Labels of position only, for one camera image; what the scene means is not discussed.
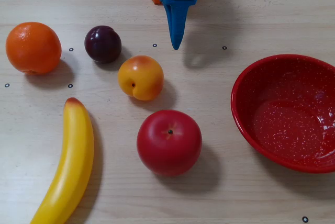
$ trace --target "fake fruit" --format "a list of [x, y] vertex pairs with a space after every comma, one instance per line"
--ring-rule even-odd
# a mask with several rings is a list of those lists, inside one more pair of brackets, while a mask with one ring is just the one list
[[65, 102], [63, 128], [56, 175], [30, 224], [64, 224], [87, 187], [93, 165], [93, 129], [87, 110], [76, 98]]
[[146, 55], [138, 55], [124, 62], [118, 79], [123, 92], [139, 100], [153, 100], [161, 93], [164, 84], [162, 67]]
[[26, 74], [46, 74], [59, 63], [62, 47], [56, 33], [41, 23], [17, 25], [6, 40], [10, 63]]
[[85, 50], [96, 62], [110, 63], [121, 53], [119, 35], [108, 26], [96, 26], [85, 37]]
[[177, 110], [161, 110], [143, 122], [137, 151], [144, 165], [156, 174], [185, 173], [197, 161], [202, 147], [198, 124]]

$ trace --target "banana tip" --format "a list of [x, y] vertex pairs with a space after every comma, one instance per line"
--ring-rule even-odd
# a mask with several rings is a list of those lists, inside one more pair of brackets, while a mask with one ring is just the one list
[[70, 97], [68, 98], [68, 100], [66, 100], [65, 102], [66, 104], [67, 103], [71, 103], [71, 104], [80, 104], [82, 105], [82, 102], [80, 102], [78, 99], [76, 99], [75, 97]]

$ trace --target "bowl rim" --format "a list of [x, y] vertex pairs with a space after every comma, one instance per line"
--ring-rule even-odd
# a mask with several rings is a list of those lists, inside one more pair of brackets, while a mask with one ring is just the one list
[[335, 73], [335, 67], [332, 66], [329, 63], [323, 62], [319, 59], [308, 57], [306, 55], [298, 55], [298, 54], [279, 54], [279, 55], [272, 55], [270, 57], [262, 58], [260, 60], [257, 60], [256, 62], [250, 64], [246, 69], [244, 69], [241, 74], [238, 76], [236, 79], [234, 86], [231, 91], [231, 100], [230, 100], [230, 106], [231, 106], [231, 112], [232, 116], [234, 118], [234, 121], [237, 125], [237, 128], [241, 132], [241, 134], [244, 136], [244, 138], [247, 140], [247, 142], [254, 147], [260, 154], [263, 156], [267, 157], [268, 159], [272, 160], [273, 162], [282, 165], [284, 167], [301, 171], [301, 172], [306, 172], [306, 173], [330, 173], [335, 171], [335, 165], [330, 165], [327, 167], [311, 167], [311, 166], [304, 166], [304, 165], [299, 165], [299, 164], [294, 164], [288, 161], [285, 161], [278, 157], [277, 155], [269, 152], [267, 149], [263, 148], [260, 144], [258, 144], [256, 141], [253, 140], [253, 138], [248, 134], [246, 128], [243, 126], [240, 117], [238, 115], [237, 111], [237, 104], [236, 104], [236, 95], [237, 91], [239, 89], [239, 86], [245, 76], [252, 70], [255, 69], [255, 67], [259, 66], [260, 64], [268, 63], [273, 60], [277, 59], [291, 59], [291, 58], [297, 58], [300, 60], [308, 61], [314, 64], [317, 64], [319, 66], [322, 66], [324, 68], [327, 68], [328, 70], [331, 70]]

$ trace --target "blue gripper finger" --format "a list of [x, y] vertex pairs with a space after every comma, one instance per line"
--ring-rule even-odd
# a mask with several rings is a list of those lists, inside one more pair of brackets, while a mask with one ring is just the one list
[[197, 0], [161, 0], [161, 2], [167, 15], [172, 46], [177, 50], [183, 40], [188, 8], [195, 5]]

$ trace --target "peach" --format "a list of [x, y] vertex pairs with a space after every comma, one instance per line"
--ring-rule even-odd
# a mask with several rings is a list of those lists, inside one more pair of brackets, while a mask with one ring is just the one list
[[118, 73], [124, 93], [138, 100], [153, 100], [162, 91], [163, 69], [153, 58], [138, 55], [122, 64]]

